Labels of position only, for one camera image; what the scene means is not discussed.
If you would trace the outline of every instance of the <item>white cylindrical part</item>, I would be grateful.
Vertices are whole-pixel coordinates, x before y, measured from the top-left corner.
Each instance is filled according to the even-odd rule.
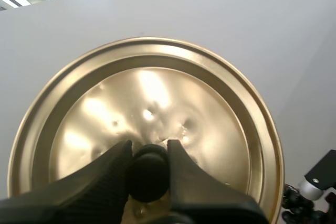
[[[299,184],[299,190],[304,198],[309,200],[318,200],[324,191],[309,183],[306,178]]]

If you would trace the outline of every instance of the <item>white wall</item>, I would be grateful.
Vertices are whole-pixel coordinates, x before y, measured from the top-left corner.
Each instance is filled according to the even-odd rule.
[[[102,44],[161,36],[234,64],[278,128],[286,182],[336,148],[336,0],[51,0],[0,13],[0,196],[30,103],[62,67]]]

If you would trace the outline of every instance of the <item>gold bowl lip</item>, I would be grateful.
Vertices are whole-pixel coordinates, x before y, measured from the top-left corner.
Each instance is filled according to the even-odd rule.
[[[25,116],[23,117],[21,124],[18,128],[18,131],[16,133],[11,155],[9,158],[9,166],[8,166],[8,174],[7,174],[7,192],[8,196],[11,197],[13,195],[13,187],[12,187],[12,179],[13,179],[13,169],[14,169],[14,160],[15,160],[15,154],[18,148],[18,143],[20,140],[20,137],[23,133],[24,126],[26,125],[27,121],[30,119],[31,116],[34,116],[34,109],[38,108],[42,101],[45,98],[45,95],[48,94],[52,88],[62,79],[62,76],[66,75],[69,73],[72,69],[74,69],[77,65],[79,65],[81,62],[87,60],[91,55],[96,54],[97,52],[103,51],[107,48],[110,47],[115,47],[118,45],[123,45],[126,46],[127,44],[135,43],[135,42],[151,42],[154,41],[156,43],[158,42],[163,42],[163,43],[169,43],[169,44],[174,44],[174,45],[180,45],[184,46],[187,48],[192,48],[193,50],[197,50],[202,52],[203,55],[208,55],[210,58],[215,60],[217,63],[219,63],[222,67],[225,67],[228,69],[243,85],[244,87],[249,91],[249,93],[253,96],[255,101],[257,102],[264,118],[267,123],[268,131],[271,136],[272,142],[275,147],[275,153],[276,153],[276,158],[277,158],[277,167],[278,167],[278,183],[279,186],[279,191],[278,197],[277,197],[277,203],[276,203],[276,208],[274,209],[274,213],[272,214],[272,222],[275,223],[277,221],[277,218],[280,213],[280,206],[281,206],[281,199],[282,199],[282,190],[284,186],[284,180],[285,180],[285,175],[284,175],[284,159],[283,159],[283,154],[282,154],[282,148],[281,148],[281,143],[277,134],[277,130],[275,127],[275,124],[273,122],[273,119],[270,115],[270,112],[263,101],[261,95],[259,92],[256,90],[256,88],[252,85],[252,83],[236,68],[234,67],[231,63],[226,61],[224,58],[221,56],[201,47],[198,45],[195,45],[190,42],[182,41],[182,40],[177,40],[177,39],[168,39],[168,38],[159,38],[159,37],[137,37],[137,38],[128,38],[128,39],[122,39],[118,40],[115,42],[111,42],[108,44],[105,44],[103,46],[97,47],[86,54],[82,55],[78,59],[72,61],[71,63],[67,64],[63,69],[61,69],[45,86],[44,88],[39,92],[38,96],[35,98],[35,100],[32,102],[32,104],[29,106]]]

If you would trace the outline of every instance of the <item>gold metal bowl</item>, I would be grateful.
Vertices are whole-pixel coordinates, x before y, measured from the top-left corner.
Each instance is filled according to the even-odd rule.
[[[62,69],[20,125],[8,193],[63,178],[125,139],[134,149],[179,139],[204,171],[253,196],[276,221],[284,165],[260,95],[223,58],[164,38],[117,41]]]

